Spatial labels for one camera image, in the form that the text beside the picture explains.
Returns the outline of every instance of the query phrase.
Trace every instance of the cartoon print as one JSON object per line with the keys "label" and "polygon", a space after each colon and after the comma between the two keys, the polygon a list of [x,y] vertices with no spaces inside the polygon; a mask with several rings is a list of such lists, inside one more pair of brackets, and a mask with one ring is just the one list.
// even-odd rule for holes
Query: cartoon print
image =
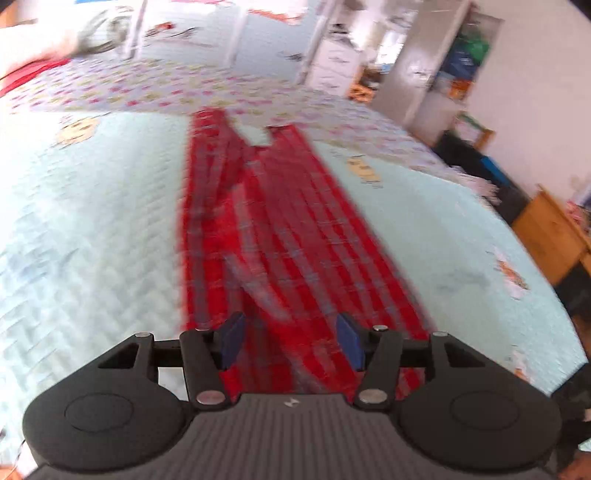
{"label": "cartoon print", "polygon": [[505,285],[509,290],[509,294],[516,300],[521,299],[526,291],[530,288],[523,277],[519,275],[515,269],[508,262],[507,258],[498,249],[494,248],[493,253],[496,258],[497,270],[499,270],[505,277]]}
{"label": "cartoon print", "polygon": [[83,118],[68,124],[57,134],[57,142],[66,146],[88,140],[95,134],[98,123],[96,118]]}

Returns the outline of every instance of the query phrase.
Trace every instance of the patterned bedsheet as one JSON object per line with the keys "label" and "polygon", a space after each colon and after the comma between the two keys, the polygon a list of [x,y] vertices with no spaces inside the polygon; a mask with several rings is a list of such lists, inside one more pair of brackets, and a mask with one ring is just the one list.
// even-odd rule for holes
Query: patterned bedsheet
{"label": "patterned bedsheet", "polygon": [[255,127],[296,124],[311,140],[454,177],[427,147],[380,113],[290,82],[172,61],[73,60],[42,73],[5,98],[6,111],[135,111],[189,114],[225,108]]}

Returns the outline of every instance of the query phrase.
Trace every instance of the door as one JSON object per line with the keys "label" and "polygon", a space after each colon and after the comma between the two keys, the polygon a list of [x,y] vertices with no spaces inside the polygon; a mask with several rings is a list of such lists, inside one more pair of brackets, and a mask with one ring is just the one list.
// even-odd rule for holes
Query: door
{"label": "door", "polygon": [[306,14],[297,25],[248,14],[232,68],[240,74],[295,82],[333,4],[327,0],[308,0]]}
{"label": "door", "polygon": [[470,0],[424,0],[371,107],[409,126],[462,26]]}

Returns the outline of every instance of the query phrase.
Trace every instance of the red plaid fabric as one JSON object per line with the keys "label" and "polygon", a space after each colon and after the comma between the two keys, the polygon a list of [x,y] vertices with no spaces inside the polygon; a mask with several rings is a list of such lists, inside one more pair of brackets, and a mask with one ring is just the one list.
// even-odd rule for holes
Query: red plaid fabric
{"label": "red plaid fabric", "polygon": [[[249,317],[236,365],[241,391],[343,392],[359,376],[335,337],[338,312],[410,338],[427,332],[393,263],[296,127],[252,147],[223,111],[193,115],[181,222],[186,328]],[[400,390],[420,384],[405,370]]]}

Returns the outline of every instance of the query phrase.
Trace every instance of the white wall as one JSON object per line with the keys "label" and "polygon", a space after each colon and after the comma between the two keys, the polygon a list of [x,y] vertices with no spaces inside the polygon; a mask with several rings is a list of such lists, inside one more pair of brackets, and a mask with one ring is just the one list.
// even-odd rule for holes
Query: white wall
{"label": "white wall", "polygon": [[591,21],[568,0],[478,3],[505,22],[465,109],[496,131],[485,153],[518,184],[567,199],[591,176]]}
{"label": "white wall", "polygon": [[352,40],[359,46],[365,48],[369,36],[374,28],[374,23],[383,19],[382,7],[387,0],[361,0],[367,9],[356,12],[355,19],[351,25],[350,33]]}

